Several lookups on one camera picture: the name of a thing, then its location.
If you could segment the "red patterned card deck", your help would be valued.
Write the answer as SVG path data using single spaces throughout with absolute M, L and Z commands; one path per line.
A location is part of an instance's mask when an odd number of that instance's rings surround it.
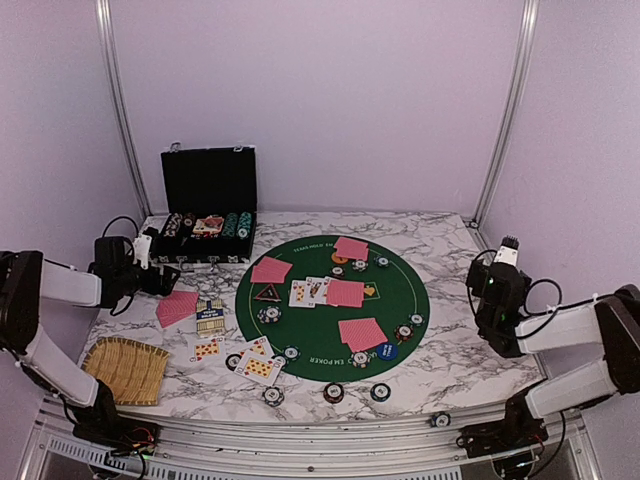
M 156 316 L 162 328 L 168 328 L 175 323 L 196 313 L 199 299 L 197 292 L 173 291 L 163 298 L 157 306 Z

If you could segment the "blue green chip stack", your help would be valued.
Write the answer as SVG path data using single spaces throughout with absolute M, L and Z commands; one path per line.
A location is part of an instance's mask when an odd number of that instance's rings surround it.
M 385 383 L 376 383 L 370 389 L 370 397 L 375 402 L 385 402 L 391 396 L 391 388 Z

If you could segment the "black white chip stack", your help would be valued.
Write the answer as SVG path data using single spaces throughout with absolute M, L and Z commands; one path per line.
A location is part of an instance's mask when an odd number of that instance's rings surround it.
M 271 407 L 279 406 L 284 400 L 284 393 L 279 387 L 268 387 L 263 391 L 264 402 Z

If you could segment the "red black chip stack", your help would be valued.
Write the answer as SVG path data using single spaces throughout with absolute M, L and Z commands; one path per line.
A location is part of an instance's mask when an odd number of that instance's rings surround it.
M 339 383 L 328 383 L 323 389 L 323 398 L 330 404 L 340 403 L 344 399 L 344 395 L 344 388 Z

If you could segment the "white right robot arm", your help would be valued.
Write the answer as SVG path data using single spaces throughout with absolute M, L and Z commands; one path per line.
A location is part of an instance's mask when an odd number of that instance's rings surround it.
M 466 279 L 478 335 L 495 353 L 569 363 L 506 401 L 503 419 L 489 429 L 506 448 L 541 430 L 551 414 L 639 390 L 638 286 L 535 314 L 526 303 L 536 285 L 509 263 L 482 259 L 472 261 Z

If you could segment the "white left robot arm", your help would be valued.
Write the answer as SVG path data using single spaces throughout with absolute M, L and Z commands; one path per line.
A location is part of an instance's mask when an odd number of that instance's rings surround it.
M 52 308 L 99 308 L 116 317 L 139 293 L 169 296 L 180 271 L 154 266 L 145 254 L 144 238 L 123 236 L 96 239 L 86 271 L 49 260 L 37 250 L 1 253 L 1 349 L 36 382 L 71 406 L 87 409 L 86 426 L 106 445 L 119 444 L 127 432 L 123 418 L 114 413 L 113 394 L 53 341 L 43 315 Z

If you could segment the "striped blue yellow card box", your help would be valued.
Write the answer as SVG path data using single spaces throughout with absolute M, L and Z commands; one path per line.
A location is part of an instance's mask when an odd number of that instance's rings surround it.
M 196 304 L 196 331 L 200 338 L 224 333 L 225 316 L 220 299 L 199 299 Z

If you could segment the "woven bamboo tray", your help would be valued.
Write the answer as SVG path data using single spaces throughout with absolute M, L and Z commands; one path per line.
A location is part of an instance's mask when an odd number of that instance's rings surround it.
M 99 339 L 81 368 L 108 386 L 117 405 L 155 406 L 170 354 L 121 337 Z

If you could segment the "triangular black red button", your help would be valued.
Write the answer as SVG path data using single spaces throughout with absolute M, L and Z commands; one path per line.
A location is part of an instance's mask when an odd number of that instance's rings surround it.
M 267 284 L 255 295 L 254 299 L 256 301 L 273 303 L 279 303 L 281 301 L 281 297 L 277 291 L 276 286 L 273 283 Z

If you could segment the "blue small blind button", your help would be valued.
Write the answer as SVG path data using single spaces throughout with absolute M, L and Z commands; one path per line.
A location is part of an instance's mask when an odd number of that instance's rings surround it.
M 399 355 L 398 346 L 391 342 L 386 342 L 376 347 L 376 355 L 382 361 L 393 361 Z

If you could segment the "round green poker mat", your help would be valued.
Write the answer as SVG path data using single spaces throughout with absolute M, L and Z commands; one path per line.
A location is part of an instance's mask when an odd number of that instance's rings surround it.
M 297 238 L 269 251 L 268 257 L 293 264 L 284 283 L 276 285 L 281 297 L 274 305 L 282 310 L 282 317 L 274 324 L 261 324 L 258 311 L 268 302 L 256 301 L 255 295 L 264 285 L 251 283 L 251 273 L 246 272 L 239 282 L 235 297 L 235 315 L 238 326 L 247 340 L 266 336 L 275 353 L 285 347 L 296 346 L 300 358 L 286 366 L 287 373 L 318 382 L 355 382 L 383 374 L 399 367 L 414 353 L 428 330 L 430 316 L 429 296 L 418 273 L 395 252 L 370 242 L 368 268 L 355 272 L 350 263 L 344 264 L 346 281 L 363 282 L 371 294 L 364 295 L 361 308 L 329 305 L 314 308 L 290 308 L 288 297 L 293 280 L 306 280 L 308 276 L 324 277 L 336 265 L 331 260 L 335 235 L 314 235 Z M 389 259 L 389 266 L 378 267 L 377 256 Z M 423 326 L 416 327 L 409 316 L 420 313 L 425 318 Z M 354 353 L 340 339 L 338 322 L 341 320 L 375 318 L 388 341 L 398 346 L 399 355 L 393 361 L 382 361 L 376 355 L 376 347 L 367 350 L 371 361 L 366 368 L 351 365 Z M 411 325 L 413 337 L 399 342 L 394 330 L 398 325 Z

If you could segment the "orange dealer button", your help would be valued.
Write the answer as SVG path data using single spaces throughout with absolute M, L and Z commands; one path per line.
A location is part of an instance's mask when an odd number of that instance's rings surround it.
M 347 259 L 347 258 L 345 258 L 345 257 L 341 257 L 341 256 L 337 255 L 336 253 L 333 253 L 333 254 L 331 255 L 331 260 L 332 260 L 335 264 L 339 264 L 339 265 L 342 265 L 342 264 L 345 264 L 345 263 L 347 263 L 347 262 L 348 262 L 348 259 Z

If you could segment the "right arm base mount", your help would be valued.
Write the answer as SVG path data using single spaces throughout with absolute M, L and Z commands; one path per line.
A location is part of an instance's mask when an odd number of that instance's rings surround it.
M 463 427 L 456 445 L 469 458 L 476 458 L 529 447 L 548 438 L 544 421 L 533 417 L 526 395 L 518 394 L 506 401 L 503 419 Z

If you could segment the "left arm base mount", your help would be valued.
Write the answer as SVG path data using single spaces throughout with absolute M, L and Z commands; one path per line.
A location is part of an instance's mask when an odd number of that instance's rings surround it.
M 93 443 L 112 447 L 122 453 L 135 453 L 140 449 L 153 451 L 160 432 L 156 423 L 121 416 L 114 397 L 100 380 L 94 403 L 88 407 L 70 407 L 73 434 Z

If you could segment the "left aluminium frame post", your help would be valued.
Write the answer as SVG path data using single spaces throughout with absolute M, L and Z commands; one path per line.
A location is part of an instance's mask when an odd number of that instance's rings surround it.
M 115 32 L 113 29 L 111 2 L 95 2 L 98 35 L 103 54 L 106 78 L 114 109 L 116 126 L 122 144 L 127 170 L 130 175 L 134 195 L 141 215 L 146 218 L 152 213 L 149 197 L 144 185 L 135 142 L 128 118 L 123 84 L 117 56 Z

